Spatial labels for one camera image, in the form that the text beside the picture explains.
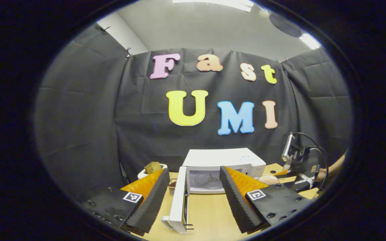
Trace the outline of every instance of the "black fabric curtain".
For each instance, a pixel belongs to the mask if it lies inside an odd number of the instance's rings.
[[[155,55],[180,54],[169,76],[150,79]],[[224,66],[219,72],[203,72],[197,69],[199,55],[213,54]],[[241,76],[241,63],[254,67],[256,81]],[[265,80],[261,66],[269,64],[274,70],[277,84]],[[193,90],[206,90],[206,115],[195,126],[182,127],[171,122],[168,115],[166,93],[172,90],[187,92],[184,98],[184,114],[193,115],[196,110]],[[276,102],[275,114],[278,127],[266,129],[265,107],[262,102]],[[253,133],[231,133],[220,136],[220,101],[231,101],[239,111],[245,101],[254,103]],[[215,49],[167,49],[133,55],[126,62],[120,85],[115,123],[118,137],[119,159],[130,180],[150,161],[168,165],[170,171],[178,171],[190,149],[249,148],[266,163],[280,163],[281,153],[290,131],[297,131],[298,117],[293,90],[276,61],[256,55],[230,50]]]
[[[111,35],[91,26],[67,44],[39,86],[37,148],[59,187],[72,198],[98,186],[124,186],[114,108],[126,59]]]
[[[322,48],[281,63],[293,87],[300,132],[312,137],[333,164],[350,146],[352,104],[336,64]],[[302,143],[313,145],[301,137]]]
[[[150,79],[155,55],[180,54],[169,76]],[[219,72],[197,69],[197,57],[213,54],[224,66]],[[241,76],[240,64],[254,67],[256,81]],[[266,81],[261,66],[269,64],[277,84]],[[184,114],[195,113],[193,90],[206,90],[206,115],[195,126],[170,121],[166,93],[187,92]],[[267,164],[282,165],[281,153],[289,132],[304,132],[326,149],[331,165],[349,146],[351,104],[346,84],[335,64],[321,49],[278,64],[276,61],[230,50],[167,49],[134,55],[126,62],[115,110],[119,159],[130,180],[150,161],[178,171],[190,149],[247,147]],[[253,133],[217,134],[221,125],[219,101],[231,101],[239,111],[245,101],[254,103]],[[266,129],[262,102],[276,102],[278,127]],[[302,143],[312,143],[301,138]]]
[[[169,76],[150,79],[155,55],[180,54]],[[219,72],[197,69],[199,55],[213,54]],[[50,66],[35,107],[38,150],[51,176],[74,198],[95,186],[124,186],[150,161],[178,171],[190,149],[249,148],[267,164],[283,165],[281,153],[290,132],[310,135],[329,154],[329,164],[349,146],[351,104],[346,84],[321,49],[279,64],[242,52],[217,49],[167,49],[133,55],[98,26],[72,40]],[[240,64],[254,67],[256,81],[245,80]],[[261,66],[275,70],[276,84]],[[182,127],[168,115],[172,90],[187,92],[184,114],[196,110],[193,90],[206,90],[206,115]],[[263,101],[276,103],[278,127],[266,129]],[[252,133],[219,135],[220,101],[236,111],[254,103]],[[302,138],[307,145],[311,143]]]

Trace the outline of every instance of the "cable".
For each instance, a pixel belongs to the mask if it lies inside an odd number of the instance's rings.
[[[303,135],[303,136],[308,137],[308,139],[310,139],[310,140],[315,144],[315,146],[316,146],[316,147],[309,147],[308,149],[310,149],[310,148],[316,148],[316,149],[320,152],[321,156],[323,157],[324,164],[326,165],[326,176],[324,177],[323,182],[322,182],[321,185],[320,185],[320,188],[318,188],[318,191],[320,191],[321,188],[323,187],[324,182],[325,182],[326,179],[327,179],[327,176],[328,176],[328,165],[327,165],[327,160],[326,160],[326,157],[324,157],[323,153],[321,152],[321,149],[326,153],[326,156],[327,156],[327,152],[326,152],[322,147],[320,147],[319,145],[317,145],[317,143],[316,143],[310,136],[306,135],[305,133],[296,132],[296,133],[293,133],[293,135]]]
[[[326,160],[326,158],[324,157],[323,153],[322,153],[321,150],[320,150],[320,147],[318,147],[318,148],[312,147],[312,148],[317,149],[317,151],[319,151],[319,153],[320,153],[321,156],[323,157],[324,164],[326,165],[326,176],[324,176],[323,182],[321,183],[320,188],[318,188],[317,193],[314,195],[314,197],[312,197],[312,198],[315,198],[315,197],[318,195],[318,191],[320,191],[321,188],[323,187],[323,184],[324,184],[324,182],[326,181],[326,178],[327,178],[327,176],[328,176],[328,165],[327,165],[327,160]]]
[[[311,137],[309,137],[308,135],[306,135],[305,133],[296,132],[296,133],[293,133],[293,136],[294,136],[294,135],[304,135],[304,136],[308,137],[308,138],[309,138],[316,146],[318,146],[317,143],[316,143]]]

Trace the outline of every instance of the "human hand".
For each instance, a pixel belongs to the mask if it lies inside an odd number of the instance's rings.
[[[317,178],[315,181],[322,181],[326,177],[327,170],[325,168],[320,168],[320,171],[318,172]]]

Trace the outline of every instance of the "microwave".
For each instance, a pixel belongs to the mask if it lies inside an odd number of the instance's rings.
[[[219,181],[220,166],[228,166],[250,177],[261,177],[266,163],[248,148],[190,150],[186,167],[187,194],[224,193]]]
[[[248,148],[189,150],[178,171],[170,213],[161,219],[165,226],[184,234],[187,234],[189,229],[194,229],[193,225],[188,223],[188,196],[224,193],[219,180],[221,166],[260,178],[266,163]]]

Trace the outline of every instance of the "peach letter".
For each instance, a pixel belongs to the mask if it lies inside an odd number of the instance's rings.
[[[255,81],[256,80],[257,76],[253,72],[254,67],[251,64],[242,63],[241,64],[241,70],[242,70],[241,75],[244,79],[249,80],[249,81]]]
[[[273,129],[278,126],[278,123],[275,121],[275,102],[271,100],[263,101],[263,105],[266,108],[266,124],[265,128]]]
[[[215,55],[201,55],[197,58],[199,62],[196,64],[198,70],[202,71],[220,71],[222,65],[219,62],[219,58]]]

